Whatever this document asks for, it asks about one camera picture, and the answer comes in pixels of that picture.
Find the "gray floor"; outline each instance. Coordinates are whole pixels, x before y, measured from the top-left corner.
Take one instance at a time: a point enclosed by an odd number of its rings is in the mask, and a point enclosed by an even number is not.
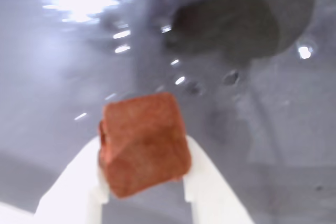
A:
[[[55,1],[0,0],[0,201],[34,211],[104,104],[167,90],[256,223],[336,222],[334,0],[119,0],[80,23]],[[170,183],[104,222],[191,214]]]

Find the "orange sponge cube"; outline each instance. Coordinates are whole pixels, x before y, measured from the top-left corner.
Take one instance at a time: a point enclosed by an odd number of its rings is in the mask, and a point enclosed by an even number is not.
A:
[[[191,166],[182,117],[170,93],[108,104],[99,130],[99,164],[119,198],[179,179]]]

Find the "water droplet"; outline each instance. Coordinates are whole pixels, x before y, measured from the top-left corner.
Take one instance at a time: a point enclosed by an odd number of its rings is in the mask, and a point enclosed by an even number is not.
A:
[[[232,86],[239,81],[239,73],[237,70],[232,70],[223,78],[223,84],[226,86]]]

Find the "blurry background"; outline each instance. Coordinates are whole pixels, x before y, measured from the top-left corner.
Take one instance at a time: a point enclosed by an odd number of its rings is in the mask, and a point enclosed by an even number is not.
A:
[[[0,201],[34,212],[102,106],[170,91],[256,223],[336,221],[334,0],[0,0]],[[190,224],[182,183],[104,223]]]

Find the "wet surface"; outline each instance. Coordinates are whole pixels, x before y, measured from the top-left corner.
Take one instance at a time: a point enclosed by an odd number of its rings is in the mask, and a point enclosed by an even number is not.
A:
[[[0,3],[0,201],[34,211],[104,104],[170,91],[256,223],[336,221],[334,0]],[[168,183],[112,220],[191,213]]]

